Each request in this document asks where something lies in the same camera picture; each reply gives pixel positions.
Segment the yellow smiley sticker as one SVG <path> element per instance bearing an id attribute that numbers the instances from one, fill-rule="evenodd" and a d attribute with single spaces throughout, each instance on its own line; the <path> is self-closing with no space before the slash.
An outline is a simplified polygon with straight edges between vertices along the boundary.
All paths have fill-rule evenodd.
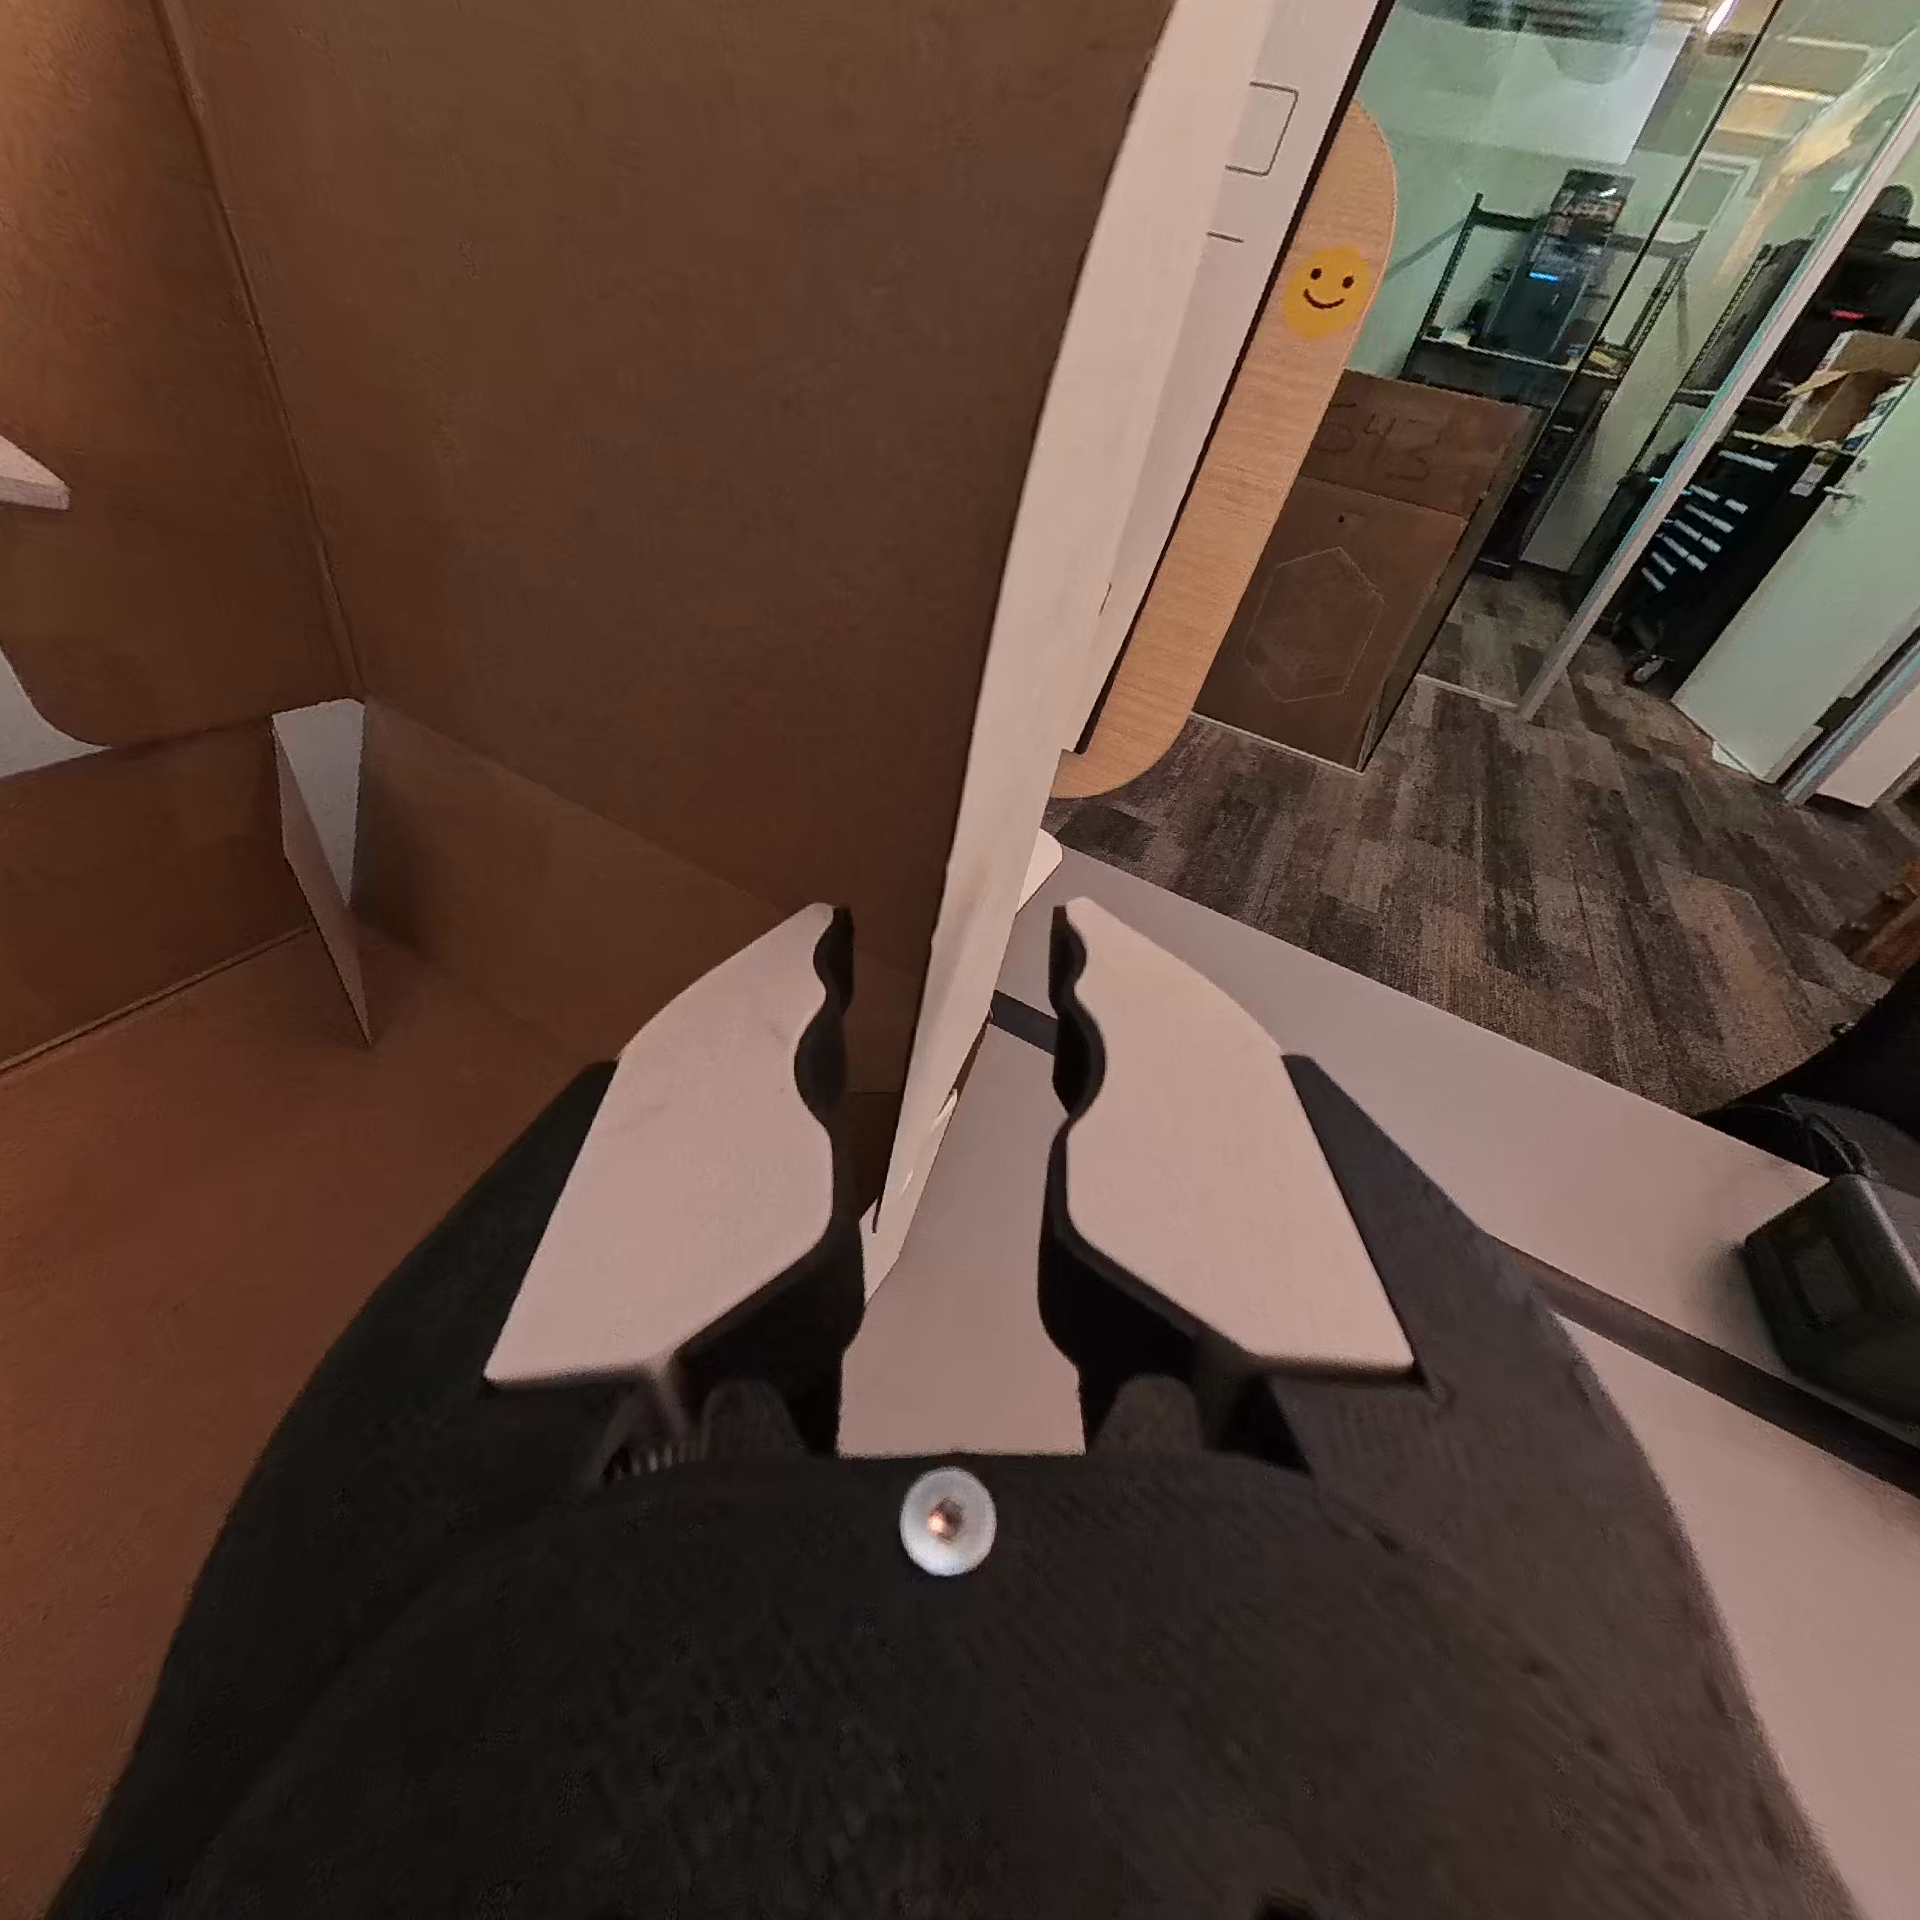
<path id="1" fill-rule="evenodd" d="M 1286 268 L 1284 324 L 1304 338 L 1339 335 L 1367 312 L 1379 263 L 1357 246 L 1316 249 Z"/>

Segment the black desk device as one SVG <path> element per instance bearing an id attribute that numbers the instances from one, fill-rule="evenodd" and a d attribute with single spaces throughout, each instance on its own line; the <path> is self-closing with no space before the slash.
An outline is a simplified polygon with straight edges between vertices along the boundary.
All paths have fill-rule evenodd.
<path id="1" fill-rule="evenodd" d="M 1840 1176 L 1740 1244 L 1790 1374 L 1916 1424 L 1916 1196 Z"/>

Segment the open brown cardboard box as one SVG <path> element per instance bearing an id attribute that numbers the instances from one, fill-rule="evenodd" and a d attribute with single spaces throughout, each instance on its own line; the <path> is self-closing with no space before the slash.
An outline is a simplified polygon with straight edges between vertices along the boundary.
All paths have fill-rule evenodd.
<path id="1" fill-rule="evenodd" d="M 1772 445 L 1845 445 L 1870 409 L 1916 371 L 1916 338 L 1850 330 L 1825 359 L 1790 388 Z"/>

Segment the white door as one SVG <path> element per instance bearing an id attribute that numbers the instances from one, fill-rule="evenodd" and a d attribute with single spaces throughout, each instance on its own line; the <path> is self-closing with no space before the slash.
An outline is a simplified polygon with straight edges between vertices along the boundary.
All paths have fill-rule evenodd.
<path id="1" fill-rule="evenodd" d="M 1916 636 L 1916 414 L 1898 405 L 1677 692 L 1718 760 L 1784 782 Z"/>

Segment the brown hexagon print cardboard box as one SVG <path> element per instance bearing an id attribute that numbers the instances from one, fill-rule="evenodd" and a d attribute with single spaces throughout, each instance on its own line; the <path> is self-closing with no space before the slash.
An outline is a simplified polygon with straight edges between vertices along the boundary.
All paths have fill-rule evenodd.
<path id="1" fill-rule="evenodd" d="M 1194 715 L 1361 767 L 1542 412 L 1343 371 Z"/>

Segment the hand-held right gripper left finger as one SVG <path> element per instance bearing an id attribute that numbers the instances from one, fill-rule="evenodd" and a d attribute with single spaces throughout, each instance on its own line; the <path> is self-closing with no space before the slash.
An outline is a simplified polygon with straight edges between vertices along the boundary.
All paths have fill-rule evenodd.
<path id="1" fill-rule="evenodd" d="M 638 1382 L 674 1427 L 766 1382 L 833 1427 L 865 1313 L 838 1103 L 852 914 L 807 905 L 616 1055 L 485 1379 Z"/>

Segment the black drawer cabinet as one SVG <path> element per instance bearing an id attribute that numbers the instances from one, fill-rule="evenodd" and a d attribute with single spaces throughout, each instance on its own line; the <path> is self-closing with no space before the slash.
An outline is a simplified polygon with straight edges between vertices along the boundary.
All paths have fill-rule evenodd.
<path id="1" fill-rule="evenodd" d="M 1622 679 L 1680 688 L 1851 465 L 1842 445 L 1718 442 L 1619 590 Z"/>

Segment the wooden sign board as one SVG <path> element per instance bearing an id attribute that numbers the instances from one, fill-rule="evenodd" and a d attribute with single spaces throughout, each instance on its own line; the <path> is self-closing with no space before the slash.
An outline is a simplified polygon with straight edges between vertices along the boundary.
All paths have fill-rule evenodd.
<path id="1" fill-rule="evenodd" d="M 1329 338 L 1296 335 L 1284 324 L 1286 268 L 1316 249 L 1357 246 L 1382 280 L 1394 223 L 1397 170 L 1388 140 L 1367 106 L 1351 101 L 1227 381 L 1090 738 L 1062 753 L 1052 800 L 1088 800 L 1137 780 L 1186 727 L 1361 325 L 1360 321 Z"/>

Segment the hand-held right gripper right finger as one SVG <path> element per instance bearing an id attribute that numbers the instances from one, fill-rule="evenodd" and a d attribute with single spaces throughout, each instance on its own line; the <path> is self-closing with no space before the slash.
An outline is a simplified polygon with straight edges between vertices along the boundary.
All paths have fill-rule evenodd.
<path id="1" fill-rule="evenodd" d="M 1133 1379 L 1406 1385 L 1418 1362 L 1286 1055 L 1094 899 L 1052 911 L 1039 1310 L 1083 1402 Z"/>

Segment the metal shelf rack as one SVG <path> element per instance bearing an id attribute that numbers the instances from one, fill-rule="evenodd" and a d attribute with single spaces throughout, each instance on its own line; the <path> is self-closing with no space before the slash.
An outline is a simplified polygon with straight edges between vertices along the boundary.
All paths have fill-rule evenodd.
<path id="1" fill-rule="evenodd" d="M 1406 349 L 1401 379 L 1515 405 L 1524 451 L 1477 571 L 1508 578 L 1668 300 L 1687 283 L 1703 229 L 1628 231 L 1633 176 L 1567 170 L 1545 211 L 1482 193 L 1448 231 L 1448 263 Z"/>

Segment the white cardboard box with lid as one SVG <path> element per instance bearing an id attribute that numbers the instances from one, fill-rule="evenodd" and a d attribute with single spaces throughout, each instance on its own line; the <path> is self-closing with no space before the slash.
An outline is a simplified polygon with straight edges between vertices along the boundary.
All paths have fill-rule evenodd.
<path id="1" fill-rule="evenodd" d="M 521 1491 L 481 1252 L 852 911 L 892 1248 L 1266 2 L 5 2 L 5 1916 L 170 1898 L 375 1518 Z"/>

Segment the dark bag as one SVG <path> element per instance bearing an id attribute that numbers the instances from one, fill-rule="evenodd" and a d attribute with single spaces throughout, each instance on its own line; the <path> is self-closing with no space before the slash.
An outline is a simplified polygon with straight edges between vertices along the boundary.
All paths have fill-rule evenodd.
<path id="1" fill-rule="evenodd" d="M 1812 1176 L 1916 1196 L 1916 967 L 1812 1056 L 1694 1121 Z"/>

